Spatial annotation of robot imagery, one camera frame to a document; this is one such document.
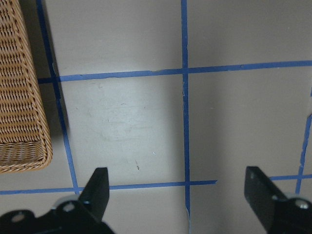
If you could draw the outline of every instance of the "scuff mark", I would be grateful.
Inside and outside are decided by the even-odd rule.
[[[140,167],[138,166],[137,161],[136,161],[136,168],[137,168],[138,171],[140,170]]]

